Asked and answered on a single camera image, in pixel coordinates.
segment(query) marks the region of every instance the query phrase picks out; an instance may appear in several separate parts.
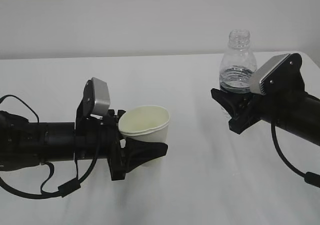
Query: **black cable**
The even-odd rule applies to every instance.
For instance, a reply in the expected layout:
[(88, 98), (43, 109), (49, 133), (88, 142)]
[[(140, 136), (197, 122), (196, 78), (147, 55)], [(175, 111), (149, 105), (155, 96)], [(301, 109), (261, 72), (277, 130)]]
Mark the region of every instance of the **black cable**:
[(0, 104), (8, 97), (12, 97), (12, 98), (15, 98), (17, 100), (19, 100), (23, 105), (25, 105), (36, 117), (36, 120), (37, 120), (37, 123), (39, 123), (39, 116), (38, 114), (28, 105), (26, 104), (22, 99), (20, 99), (19, 97), (15, 96), (15, 95), (12, 95), (12, 94), (8, 94), (8, 95), (5, 95), (3, 97), (0, 98)]
[(276, 134), (276, 121), (272, 121), (271, 122), (271, 134), (272, 134), (272, 140), (273, 140), (273, 144), (275, 147), (276, 152), (278, 153), (279, 157), (282, 159), (282, 161), (285, 163), (285, 165), (287, 165), (294, 173), (298, 174), (301, 177), (305, 177), (305, 173), (303, 173), (302, 171), (300, 171), (299, 169), (297, 169), (295, 166), (293, 166), (285, 157), (285, 155), (282, 153), (280, 147), (279, 147), (279, 143), (278, 143), (278, 139), (277, 139), (277, 134)]
[(89, 168), (87, 169), (87, 171), (82, 175), (82, 177), (79, 179), (79, 183), (82, 183), (84, 180), (86, 180), (86, 178), (90, 175), (90, 173), (92, 172), (92, 170), (94, 169), (96, 163), (97, 163), (97, 160), (98, 160), (98, 157), (99, 157), (99, 151), (100, 151), (100, 147), (101, 147), (101, 126), (98, 125), (98, 136), (97, 136), (97, 139), (98, 139), (98, 144), (96, 146), (96, 149), (95, 149), (95, 154), (94, 154), (94, 157), (91, 161), (91, 164), (89, 166)]

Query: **table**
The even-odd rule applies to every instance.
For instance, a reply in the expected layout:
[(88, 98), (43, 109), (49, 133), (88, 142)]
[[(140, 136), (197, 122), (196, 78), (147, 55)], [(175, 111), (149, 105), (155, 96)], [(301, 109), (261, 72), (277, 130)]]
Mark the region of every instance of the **table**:
[[(284, 52), (258, 52), (261, 66)], [(304, 53), (306, 90), (320, 97), (320, 69)], [(108, 83), (111, 109), (159, 105), (171, 113), (167, 156), (160, 166), (138, 167), (111, 181), (101, 159), (82, 188), (65, 198), (28, 200), (0, 190), (1, 225), (301, 225), (319, 224), (320, 189), (306, 184), (278, 157), (270, 125), (241, 135), (212, 98), (222, 54), (0, 60), (0, 96), (27, 102), (42, 122), (73, 122), (85, 83)], [(8, 98), (1, 110), (33, 115)], [(318, 146), (278, 129), (287, 158), (302, 171), (320, 173)], [(90, 161), (79, 163), (83, 173)], [(46, 185), (55, 191), (75, 175), (71, 161), (56, 162)], [(2, 172), (13, 187), (39, 193), (46, 166)]]

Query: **paper cup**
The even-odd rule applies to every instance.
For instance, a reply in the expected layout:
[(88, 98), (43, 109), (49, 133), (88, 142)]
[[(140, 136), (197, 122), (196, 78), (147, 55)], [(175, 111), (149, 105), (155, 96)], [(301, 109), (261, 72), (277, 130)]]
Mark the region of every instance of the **paper cup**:
[[(127, 111), (119, 120), (119, 131), (124, 138), (132, 138), (143, 142), (165, 143), (170, 120), (169, 112), (161, 106), (139, 106)], [(149, 167), (152, 162), (144, 163)]]

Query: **clear plastic bottle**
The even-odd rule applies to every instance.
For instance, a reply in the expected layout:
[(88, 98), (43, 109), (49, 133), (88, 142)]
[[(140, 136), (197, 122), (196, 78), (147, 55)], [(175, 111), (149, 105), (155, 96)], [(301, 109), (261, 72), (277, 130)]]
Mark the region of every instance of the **clear plastic bottle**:
[(230, 32), (228, 48), (220, 64), (220, 87), (232, 93), (250, 92), (249, 78), (257, 70), (257, 61), (250, 49), (250, 32)]

